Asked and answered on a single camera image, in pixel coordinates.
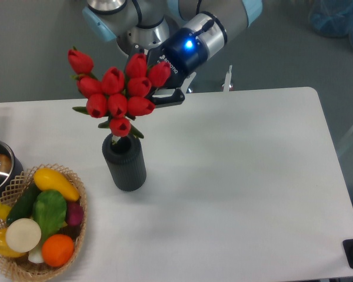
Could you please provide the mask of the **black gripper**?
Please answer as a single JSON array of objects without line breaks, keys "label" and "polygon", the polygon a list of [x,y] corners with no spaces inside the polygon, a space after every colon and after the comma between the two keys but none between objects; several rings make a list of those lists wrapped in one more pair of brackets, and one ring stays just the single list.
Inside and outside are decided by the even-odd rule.
[{"label": "black gripper", "polygon": [[220,51],[226,42],[227,35],[220,21],[204,12],[193,17],[158,47],[150,49],[148,62],[145,49],[138,44],[133,45],[125,70],[142,71],[148,63],[169,63],[171,75],[164,84],[165,88],[153,90],[148,99],[156,107],[180,105],[185,100],[185,94],[178,87],[182,86],[187,76]]}]

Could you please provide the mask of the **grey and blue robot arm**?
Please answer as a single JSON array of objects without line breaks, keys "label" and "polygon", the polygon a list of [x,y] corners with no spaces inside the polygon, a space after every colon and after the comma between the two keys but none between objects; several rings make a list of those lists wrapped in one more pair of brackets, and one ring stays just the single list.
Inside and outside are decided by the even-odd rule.
[{"label": "grey and blue robot arm", "polygon": [[262,1],[88,1],[84,20],[104,42],[115,41],[128,58],[148,65],[168,62],[171,77],[148,99],[161,108],[185,100],[195,70],[262,13]]}]

